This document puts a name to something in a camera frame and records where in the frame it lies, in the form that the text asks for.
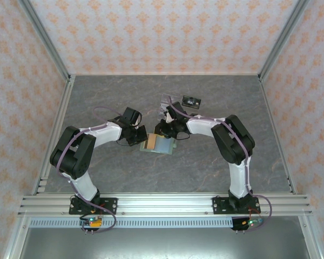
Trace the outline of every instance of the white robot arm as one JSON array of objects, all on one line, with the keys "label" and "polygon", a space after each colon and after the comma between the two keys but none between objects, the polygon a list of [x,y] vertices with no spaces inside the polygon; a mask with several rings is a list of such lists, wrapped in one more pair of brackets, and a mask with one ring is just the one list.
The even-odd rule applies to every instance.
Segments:
[{"label": "white robot arm", "polygon": [[[126,139],[129,146],[147,140],[145,126],[139,126],[140,121],[141,113],[128,107],[123,115],[107,121],[105,124],[89,129],[78,129],[73,126],[65,129],[50,156],[50,163],[55,167],[60,163],[60,172],[74,187],[75,199],[78,203],[82,203],[82,201],[96,205],[100,203],[99,190],[92,183],[87,171],[93,149],[120,139]],[[67,145],[70,145],[71,140],[77,134],[80,134],[79,137],[71,145],[75,149],[66,150]]]},{"label": "white robot arm", "polygon": [[[240,139],[245,150],[222,122],[225,122],[231,128],[231,131]],[[248,206],[251,206],[251,203],[255,200],[248,193],[252,191],[249,184],[248,167],[255,142],[239,118],[235,115],[219,119],[205,118],[194,114],[187,115],[180,103],[176,102],[167,107],[165,119],[161,120],[155,127],[155,134],[177,139],[178,133],[181,132],[215,138],[221,155],[229,164],[231,185],[228,202],[230,206],[236,212],[241,209],[246,210]]]},{"label": "white robot arm", "polygon": [[[220,125],[220,121],[225,121],[226,118],[220,118],[219,120],[209,121],[207,119],[202,119],[201,116],[197,116],[197,118],[189,119],[186,123],[186,126],[191,134],[201,134],[206,135],[209,137],[214,137],[211,129],[216,126]],[[251,157],[249,157],[247,161],[247,166],[249,167],[249,162]],[[231,186],[230,192],[237,198],[245,197],[248,194],[246,188],[246,178],[245,178],[245,163],[244,160],[237,165],[235,163],[228,163],[229,164],[229,174],[231,176]]]}]

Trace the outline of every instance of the floral wallpaper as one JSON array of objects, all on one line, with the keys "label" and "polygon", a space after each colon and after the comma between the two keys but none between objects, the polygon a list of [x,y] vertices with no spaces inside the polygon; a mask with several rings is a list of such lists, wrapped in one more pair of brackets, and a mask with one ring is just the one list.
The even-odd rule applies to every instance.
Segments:
[{"label": "floral wallpaper", "polygon": [[264,82],[297,190],[324,243],[324,0],[312,0]]},{"label": "floral wallpaper", "polygon": [[31,194],[65,81],[17,0],[0,0],[0,258]]},{"label": "floral wallpaper", "polygon": [[32,0],[71,74],[258,74],[297,0]]}]

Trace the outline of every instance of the aluminum rail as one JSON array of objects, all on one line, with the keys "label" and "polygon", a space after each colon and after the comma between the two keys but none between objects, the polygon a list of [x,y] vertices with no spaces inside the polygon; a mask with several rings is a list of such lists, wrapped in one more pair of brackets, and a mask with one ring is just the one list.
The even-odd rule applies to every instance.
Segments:
[{"label": "aluminum rail", "polygon": [[[307,216],[312,214],[307,195],[289,193],[261,193],[269,198],[272,216]],[[73,194],[38,194],[25,196],[18,212],[19,217],[79,217],[69,215],[70,197]],[[212,198],[228,197],[226,193],[111,193],[101,197],[117,197],[118,217],[212,217]],[[261,215],[269,213],[269,206],[260,199]],[[221,216],[244,216],[223,214]]]}]

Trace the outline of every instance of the table surface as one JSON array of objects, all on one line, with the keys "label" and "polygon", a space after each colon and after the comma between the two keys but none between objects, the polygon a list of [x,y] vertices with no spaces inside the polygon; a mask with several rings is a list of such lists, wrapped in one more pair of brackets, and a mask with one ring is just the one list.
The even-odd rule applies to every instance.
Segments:
[{"label": "table surface", "polygon": [[[208,117],[239,117],[255,140],[250,165],[254,192],[288,192],[266,103],[257,76],[76,76],[63,121],[67,126],[101,124],[92,115],[95,106],[119,112],[127,106],[143,114],[142,124],[153,132],[163,93],[201,99],[200,110],[186,109]],[[98,115],[116,115],[99,110]],[[192,135],[178,141],[172,155],[142,152],[139,145],[119,146],[110,142],[94,150],[89,173],[102,192],[226,192],[229,168],[213,138]],[[46,192],[71,192],[52,168]]]}]

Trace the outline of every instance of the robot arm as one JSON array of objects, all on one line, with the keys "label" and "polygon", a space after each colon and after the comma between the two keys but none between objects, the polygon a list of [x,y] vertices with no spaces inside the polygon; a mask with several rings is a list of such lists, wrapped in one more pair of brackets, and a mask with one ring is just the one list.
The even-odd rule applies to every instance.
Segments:
[{"label": "robot arm", "polygon": [[[173,106],[178,111],[187,115],[179,102],[174,103]],[[187,134],[202,134],[215,138],[221,155],[229,164],[229,173],[231,176],[229,196],[234,197],[238,202],[240,199],[247,197],[248,191],[246,188],[245,153],[228,129],[221,124],[221,121],[224,121],[226,124],[230,125],[236,135],[240,138],[248,151],[249,159],[247,161],[247,166],[249,166],[252,149],[254,148],[255,143],[237,116],[230,115],[228,118],[209,120],[209,118],[191,114],[193,118],[187,118],[177,113],[171,106],[167,107],[165,116],[166,119],[161,120],[161,122],[156,126],[156,134],[164,135],[167,138],[177,138],[178,133],[185,132]]]},{"label": "robot arm", "polygon": [[[127,108],[122,116],[99,125],[96,130],[81,134],[71,145],[76,150],[67,150],[60,164],[60,171],[75,188],[77,195],[93,204],[99,204],[99,190],[92,183],[87,171],[93,149],[110,141],[126,139],[130,146],[147,140],[145,126],[138,126],[141,114]],[[70,140],[84,128],[67,127],[50,156],[50,163],[57,166],[62,152]]]}]

